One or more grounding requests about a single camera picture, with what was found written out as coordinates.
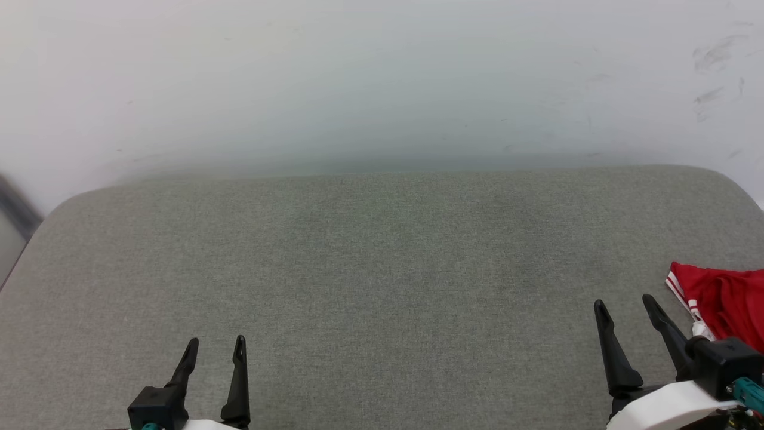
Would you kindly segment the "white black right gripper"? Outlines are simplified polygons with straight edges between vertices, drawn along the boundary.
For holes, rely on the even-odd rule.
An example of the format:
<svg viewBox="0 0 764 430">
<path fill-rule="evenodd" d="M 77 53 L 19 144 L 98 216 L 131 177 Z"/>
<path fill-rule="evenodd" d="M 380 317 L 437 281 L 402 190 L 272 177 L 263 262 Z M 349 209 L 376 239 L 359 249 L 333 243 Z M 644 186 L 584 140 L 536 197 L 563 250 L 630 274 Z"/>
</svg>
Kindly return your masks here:
<svg viewBox="0 0 764 430">
<path fill-rule="evenodd" d="M 691 380 L 629 402 L 606 430 L 764 430 L 764 355 L 734 337 L 688 341 L 655 297 L 643 294 L 642 304 L 663 338 L 676 378 Z M 603 300 L 595 300 L 594 314 L 609 395 L 640 390 L 642 377 L 628 362 Z"/>
</svg>

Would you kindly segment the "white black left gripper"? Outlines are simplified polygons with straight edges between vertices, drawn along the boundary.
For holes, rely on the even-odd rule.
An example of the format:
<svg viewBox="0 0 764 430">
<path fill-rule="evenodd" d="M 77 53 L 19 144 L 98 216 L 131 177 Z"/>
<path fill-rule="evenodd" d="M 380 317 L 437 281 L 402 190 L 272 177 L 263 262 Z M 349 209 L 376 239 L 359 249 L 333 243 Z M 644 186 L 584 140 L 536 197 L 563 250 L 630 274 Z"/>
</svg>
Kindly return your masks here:
<svg viewBox="0 0 764 430">
<path fill-rule="evenodd" d="M 247 347 L 243 335 L 236 338 L 232 380 L 227 402 L 221 409 L 221 419 L 214 421 L 189 417 L 185 400 L 198 349 L 199 339 L 191 338 L 167 386 L 147 386 L 137 395 L 127 409 L 131 430 L 241 430 L 241 426 L 250 425 Z"/>
</svg>

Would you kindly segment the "red basketball jersey garment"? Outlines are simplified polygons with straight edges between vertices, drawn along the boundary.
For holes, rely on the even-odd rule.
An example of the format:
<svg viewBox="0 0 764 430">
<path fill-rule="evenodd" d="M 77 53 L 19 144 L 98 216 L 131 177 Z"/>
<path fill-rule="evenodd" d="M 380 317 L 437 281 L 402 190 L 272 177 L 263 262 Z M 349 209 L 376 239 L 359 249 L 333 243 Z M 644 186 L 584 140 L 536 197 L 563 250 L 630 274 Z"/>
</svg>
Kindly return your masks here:
<svg viewBox="0 0 764 430">
<path fill-rule="evenodd" d="M 736 337 L 764 355 L 764 269 L 729 271 L 672 262 L 665 284 L 710 340 Z"/>
</svg>

